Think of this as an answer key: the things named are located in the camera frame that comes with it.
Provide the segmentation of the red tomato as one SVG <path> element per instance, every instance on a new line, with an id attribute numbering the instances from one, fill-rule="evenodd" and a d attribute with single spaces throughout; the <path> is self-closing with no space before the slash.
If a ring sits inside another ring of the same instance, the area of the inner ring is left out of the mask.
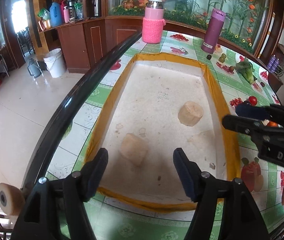
<path id="1" fill-rule="evenodd" d="M 256 98 L 255 96 L 250 96 L 250 97 L 248 98 L 248 101 L 249 101 L 249 103 L 250 103 L 252 106 L 256 106 L 257 103 L 258 103 L 258 100 L 257 100 L 257 98 Z"/>

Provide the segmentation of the large angular beige block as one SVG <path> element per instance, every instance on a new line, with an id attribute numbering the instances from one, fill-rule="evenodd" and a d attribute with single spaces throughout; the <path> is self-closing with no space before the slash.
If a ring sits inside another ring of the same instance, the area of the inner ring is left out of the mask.
<path id="1" fill-rule="evenodd" d="M 148 144 L 132 133 L 127 133 L 124 136 L 119 148 L 121 156 L 129 160 L 135 166 L 142 164 L 148 151 Z"/>

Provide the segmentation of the large round beige block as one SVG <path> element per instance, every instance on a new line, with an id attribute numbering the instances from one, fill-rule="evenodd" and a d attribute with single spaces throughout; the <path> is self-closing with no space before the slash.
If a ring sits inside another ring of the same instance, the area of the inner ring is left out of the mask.
<path id="1" fill-rule="evenodd" d="M 181 124 L 193 127 L 200 121 L 203 114 L 204 111 L 201 105 L 193 101 L 187 101 L 179 110 L 178 119 Z"/>

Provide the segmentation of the dark plum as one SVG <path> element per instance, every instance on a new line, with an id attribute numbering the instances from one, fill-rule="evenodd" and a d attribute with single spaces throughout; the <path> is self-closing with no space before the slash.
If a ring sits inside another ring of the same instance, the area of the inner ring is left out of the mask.
<path id="1" fill-rule="evenodd" d="M 243 105 L 251 105 L 248 100 L 245 100 L 242 104 L 243 104 Z"/>

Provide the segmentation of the bright orange mandarin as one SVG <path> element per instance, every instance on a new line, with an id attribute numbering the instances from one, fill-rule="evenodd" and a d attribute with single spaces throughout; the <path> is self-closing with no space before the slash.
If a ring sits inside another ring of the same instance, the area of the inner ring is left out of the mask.
<path id="1" fill-rule="evenodd" d="M 273 121 L 269 121 L 269 122 L 267 123 L 267 126 L 268 126 L 268 127 L 279 127 L 279 125 L 278 125 L 276 122 L 273 122 Z"/>

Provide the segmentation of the green leafy cabbage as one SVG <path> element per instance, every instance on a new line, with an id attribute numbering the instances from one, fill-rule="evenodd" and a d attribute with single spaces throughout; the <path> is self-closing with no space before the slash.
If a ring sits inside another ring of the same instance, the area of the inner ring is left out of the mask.
<path id="1" fill-rule="evenodd" d="M 247 59 L 246 57 L 244 58 L 243 61 L 240 61 L 235 64 L 235 70 L 239 72 L 245 80 L 252 85 L 256 78 L 254 77 L 254 67 L 253 64 Z"/>

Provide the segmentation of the purple spray cans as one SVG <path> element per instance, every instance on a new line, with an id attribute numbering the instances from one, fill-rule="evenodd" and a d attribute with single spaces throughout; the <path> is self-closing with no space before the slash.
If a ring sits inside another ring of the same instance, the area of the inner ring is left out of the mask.
<path id="1" fill-rule="evenodd" d="M 267 69 L 269 70 L 270 73 L 273 73 L 275 72 L 278 65 L 279 65 L 279 59 L 275 55 L 272 55 L 271 58 L 269 59 L 269 62 L 267 63 Z"/>

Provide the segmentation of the green grape middle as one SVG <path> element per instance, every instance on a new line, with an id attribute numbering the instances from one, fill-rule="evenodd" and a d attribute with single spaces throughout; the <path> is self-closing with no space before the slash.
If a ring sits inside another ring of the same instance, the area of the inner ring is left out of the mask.
<path id="1" fill-rule="evenodd" d="M 225 62 L 225 59 L 222 58 L 222 57 L 220 57 L 218 60 L 219 60 L 221 63 L 224 63 L 224 62 Z"/>

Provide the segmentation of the yellow-rimmed white tray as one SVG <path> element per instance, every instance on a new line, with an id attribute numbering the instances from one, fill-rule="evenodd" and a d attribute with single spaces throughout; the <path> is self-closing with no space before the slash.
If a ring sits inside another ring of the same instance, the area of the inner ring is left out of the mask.
<path id="1" fill-rule="evenodd" d="M 204 111 L 193 127 L 178 119 L 187 101 Z M 237 136 L 222 126 L 227 114 L 220 85 L 207 65 L 169 53 L 134 55 L 103 105 L 86 151 L 85 161 L 91 161 L 100 148 L 108 151 L 98 192 L 152 212 L 195 209 L 173 164 L 173 152 L 182 148 L 202 171 L 218 179 L 238 177 Z M 140 166 L 119 152 L 127 133 L 148 144 Z"/>

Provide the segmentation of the wooden roller wheel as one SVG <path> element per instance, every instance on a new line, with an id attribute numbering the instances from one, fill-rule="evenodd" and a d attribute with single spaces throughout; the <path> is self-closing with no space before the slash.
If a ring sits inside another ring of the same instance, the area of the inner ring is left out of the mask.
<path id="1" fill-rule="evenodd" d="M 0 183 L 0 208 L 8 216 L 18 216 L 23 209 L 25 199 L 20 189 Z"/>

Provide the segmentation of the purple thermos bottle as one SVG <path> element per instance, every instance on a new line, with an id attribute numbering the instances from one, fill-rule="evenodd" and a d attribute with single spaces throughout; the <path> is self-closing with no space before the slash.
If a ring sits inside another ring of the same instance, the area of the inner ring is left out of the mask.
<path id="1" fill-rule="evenodd" d="M 212 54 L 214 52 L 224 25 L 225 18 L 225 12 L 216 8 L 212 10 L 208 28 L 201 45 L 201 49 L 206 53 Z"/>

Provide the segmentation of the white plastic bucket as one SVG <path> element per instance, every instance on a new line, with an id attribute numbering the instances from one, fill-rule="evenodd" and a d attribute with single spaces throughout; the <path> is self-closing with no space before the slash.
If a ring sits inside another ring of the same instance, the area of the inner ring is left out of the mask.
<path id="1" fill-rule="evenodd" d="M 61 48 L 56 48 L 45 54 L 43 60 L 52 78 L 61 77 L 67 70 Z"/>

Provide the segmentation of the grey metal kettle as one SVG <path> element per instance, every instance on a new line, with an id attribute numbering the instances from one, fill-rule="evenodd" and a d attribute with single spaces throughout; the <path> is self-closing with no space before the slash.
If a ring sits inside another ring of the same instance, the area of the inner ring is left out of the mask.
<path id="1" fill-rule="evenodd" d="M 28 67 L 27 70 L 30 74 L 31 77 L 33 77 L 34 79 L 40 77 L 42 75 L 42 70 L 39 67 L 37 61 L 33 58 L 31 58 L 28 62 Z"/>

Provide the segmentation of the pink knit-sleeved jar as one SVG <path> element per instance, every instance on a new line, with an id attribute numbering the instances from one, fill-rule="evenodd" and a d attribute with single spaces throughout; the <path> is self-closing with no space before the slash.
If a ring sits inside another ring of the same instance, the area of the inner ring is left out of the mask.
<path id="1" fill-rule="evenodd" d="M 160 43 L 165 25 L 163 0 L 149 0 L 143 17 L 142 41 L 150 44 Z"/>

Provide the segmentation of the blue plastic jug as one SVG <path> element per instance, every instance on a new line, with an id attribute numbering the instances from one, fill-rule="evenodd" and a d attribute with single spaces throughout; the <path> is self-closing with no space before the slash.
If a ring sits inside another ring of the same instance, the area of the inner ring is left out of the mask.
<path id="1" fill-rule="evenodd" d="M 60 4 L 57 2 L 53 2 L 50 7 L 50 22 L 52 27 L 57 27 L 63 23 Z"/>

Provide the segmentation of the pink water bottle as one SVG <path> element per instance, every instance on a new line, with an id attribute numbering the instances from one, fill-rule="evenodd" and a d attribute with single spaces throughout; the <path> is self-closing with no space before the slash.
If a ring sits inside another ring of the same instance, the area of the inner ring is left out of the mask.
<path id="1" fill-rule="evenodd" d="M 68 6 L 63 7 L 63 17 L 64 17 L 64 22 L 68 23 L 70 19 L 70 12 Z"/>

